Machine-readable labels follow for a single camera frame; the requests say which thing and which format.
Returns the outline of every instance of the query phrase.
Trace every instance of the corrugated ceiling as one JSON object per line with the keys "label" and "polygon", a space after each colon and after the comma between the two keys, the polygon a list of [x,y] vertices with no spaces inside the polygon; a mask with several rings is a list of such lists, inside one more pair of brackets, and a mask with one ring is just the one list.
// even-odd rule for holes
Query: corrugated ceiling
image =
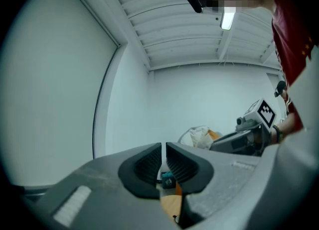
{"label": "corrugated ceiling", "polygon": [[263,8],[237,13],[229,33],[220,28],[220,13],[197,14],[187,0],[119,2],[153,69],[224,61],[280,69],[272,46],[272,16]]}

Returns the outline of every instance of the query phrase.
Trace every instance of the white wall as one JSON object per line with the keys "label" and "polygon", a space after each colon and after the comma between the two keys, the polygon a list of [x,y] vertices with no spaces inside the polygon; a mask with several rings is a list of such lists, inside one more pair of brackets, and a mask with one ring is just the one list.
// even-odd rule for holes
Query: white wall
{"label": "white wall", "polygon": [[150,87],[153,142],[177,141],[199,125],[230,133],[237,117],[261,97],[280,113],[272,84],[261,68],[212,64],[167,68],[150,75]]}
{"label": "white wall", "polygon": [[148,99],[147,69],[132,46],[127,45],[117,67],[109,101],[106,154],[150,143]]}
{"label": "white wall", "polygon": [[100,97],[97,105],[95,124],[94,124],[94,158],[105,156],[107,154],[107,118],[109,115],[109,106],[112,95],[112,89],[116,73],[118,71],[120,62],[123,58],[123,54],[127,48],[127,45],[120,46],[115,52],[112,61],[108,67],[103,85],[101,87]]}
{"label": "white wall", "polygon": [[115,49],[80,0],[24,6],[0,62],[0,149],[13,184],[54,184],[93,158],[94,110]]}

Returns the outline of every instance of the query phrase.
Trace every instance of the ceiling light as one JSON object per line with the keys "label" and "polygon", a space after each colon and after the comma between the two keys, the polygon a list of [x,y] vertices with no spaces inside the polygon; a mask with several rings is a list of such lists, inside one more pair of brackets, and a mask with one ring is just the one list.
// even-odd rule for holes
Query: ceiling light
{"label": "ceiling light", "polygon": [[234,20],[234,16],[235,16],[235,10],[229,10],[225,8],[223,16],[221,18],[221,23],[220,23],[221,29],[230,30]]}

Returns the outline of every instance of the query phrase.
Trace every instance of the fluorescent light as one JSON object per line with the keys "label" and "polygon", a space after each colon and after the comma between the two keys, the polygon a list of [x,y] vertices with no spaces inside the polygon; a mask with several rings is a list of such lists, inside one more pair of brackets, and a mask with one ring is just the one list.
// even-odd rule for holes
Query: fluorescent light
{"label": "fluorescent light", "polygon": [[235,12],[224,12],[221,19],[221,29],[230,30],[233,23]]}

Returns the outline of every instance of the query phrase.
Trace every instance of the cap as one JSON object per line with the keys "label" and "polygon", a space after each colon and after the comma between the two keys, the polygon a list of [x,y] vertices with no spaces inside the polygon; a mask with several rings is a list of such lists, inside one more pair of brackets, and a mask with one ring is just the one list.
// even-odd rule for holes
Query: cap
{"label": "cap", "polygon": [[278,97],[279,95],[281,95],[281,93],[283,92],[283,90],[286,88],[286,82],[284,81],[280,81],[277,85],[277,88],[275,90],[275,97]]}

